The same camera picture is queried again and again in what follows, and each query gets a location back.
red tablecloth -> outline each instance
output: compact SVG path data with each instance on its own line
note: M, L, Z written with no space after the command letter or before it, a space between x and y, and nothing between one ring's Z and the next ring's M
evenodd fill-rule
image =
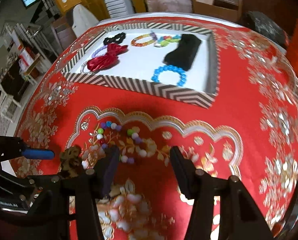
M88 150L84 165L91 167L103 156L96 129L99 123L112 121L123 125L123 130L106 129L106 142L118 145L135 163L119 164L115 177L118 196L98 205L105 239L183 239L192 201L180 193L169 163L169 149L174 145L212 176L238 175L272 226L285 212L298 178L298 81L291 66L270 41L243 27L185 17L150 21L214 31L220 84L212 107L67 82L60 70L106 25L92 28L47 72L16 131L31 146L55 151L55 159L12 160L16 174L56 173L59 152L75 144ZM129 128L144 139L141 147L147 157L140 157L139 148L126 136ZM219 198L215 197L214 205L212 238L218 230ZM76 239L74 221L71 232Z

multicolored bracelet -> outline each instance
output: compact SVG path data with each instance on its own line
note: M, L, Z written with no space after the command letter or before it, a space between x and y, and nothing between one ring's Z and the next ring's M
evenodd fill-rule
M107 47L108 47L108 45L104 45L101 48L98 48L95 52L92 53L91 58L95 58L100 51L106 49ZM87 64L88 64L88 60L82 63L80 73L88 73L89 72L89 71L88 72L84 71Z
M155 47L165 47L167 46L170 42L179 42L181 40L181 36L180 35L176 35L176 36L162 36L160 37L157 41L154 42L153 46Z
M146 37L152 37L152 40L150 41L146 41L146 42L143 42L143 43L138 43L136 41L138 40L141 40L143 38L146 38ZM141 35L139 37L136 37L134 38L132 41L131 41L131 45L132 46L135 46L135 47L144 47L144 46L147 46L147 45L150 45L150 44L153 44L156 40L157 40L157 36L154 32L151 32L149 34L144 34L144 35Z
M172 65L165 65L165 66L161 66L161 67L155 69L151 80L153 82L159 83L158 77L159 77L160 73L162 73L164 71L172 71L172 72L178 73L180 75L180 80L177 83L178 87L182 87L185 84L185 82L187 81L187 75L185 74L185 71L180 67L176 67L176 66L172 66Z

blue beaded bracelet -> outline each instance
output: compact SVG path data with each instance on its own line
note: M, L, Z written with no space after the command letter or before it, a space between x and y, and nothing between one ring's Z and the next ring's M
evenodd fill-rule
M187 75L185 74L185 71L180 67L176 67L176 66L172 66L172 65L165 65L165 66L161 66L161 67L155 69L151 80L153 82L159 83L158 77L159 77L160 73L162 73L164 71L172 71L172 72L178 73L180 75L180 80L177 83L178 87L182 87L185 84L185 82L187 81Z

storage box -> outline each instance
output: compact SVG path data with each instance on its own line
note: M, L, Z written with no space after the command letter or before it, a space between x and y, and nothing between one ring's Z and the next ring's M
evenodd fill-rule
M186 73L187 82L183 87L176 86L179 76L172 72L161 73L159 76L161 83L151 81L154 69L164 65L162 63L164 56L173 51L177 47L177 43L170 43L162 48L154 47L153 44L144 47L130 45L133 38L151 31L155 32L158 38L165 35L191 33L202 40L193 66ZM126 33L126 38L121 45L128 45L129 51L118 56L119 63L97 73L83 73L82 64L90 60L92 53L103 46L104 38L120 32ZM103 50L97 56L103 55L105 52L106 50ZM76 53L61 73L71 82L130 90L205 108L212 105L219 91L219 60L213 32L192 25L158 22L106 25L97 37Z

orange beaded bracelet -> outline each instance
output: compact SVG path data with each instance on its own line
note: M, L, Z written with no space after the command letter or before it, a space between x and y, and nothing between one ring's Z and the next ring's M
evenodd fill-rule
M146 42L143 42L143 43L137 43L136 41L138 40L141 40L143 38L146 38L146 37L152 37L152 40L150 41L146 41ZM135 46L135 47L144 47L144 46L147 46L147 45L150 45L150 44L153 44L156 40L157 40L157 36L154 32L151 32L149 34L144 34L144 35L141 35L139 37L136 37L134 38L132 41L131 41L131 45L132 46Z

